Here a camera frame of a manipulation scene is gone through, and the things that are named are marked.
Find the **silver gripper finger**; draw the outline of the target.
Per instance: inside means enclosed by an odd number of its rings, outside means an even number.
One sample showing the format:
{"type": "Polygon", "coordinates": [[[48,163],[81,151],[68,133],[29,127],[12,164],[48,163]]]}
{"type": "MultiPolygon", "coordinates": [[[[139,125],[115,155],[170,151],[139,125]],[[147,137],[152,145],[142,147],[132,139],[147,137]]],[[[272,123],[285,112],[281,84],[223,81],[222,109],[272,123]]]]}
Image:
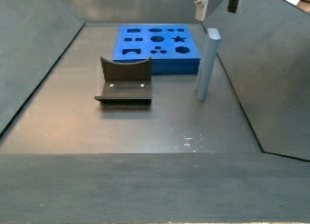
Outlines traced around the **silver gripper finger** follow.
{"type": "Polygon", "coordinates": [[[236,13],[239,7],[239,0],[228,0],[227,11],[228,13],[236,13]]]}
{"type": "Polygon", "coordinates": [[[195,19],[198,21],[203,21],[207,14],[207,8],[208,8],[208,1],[210,0],[194,0],[194,5],[196,7],[195,11],[195,19]]]}

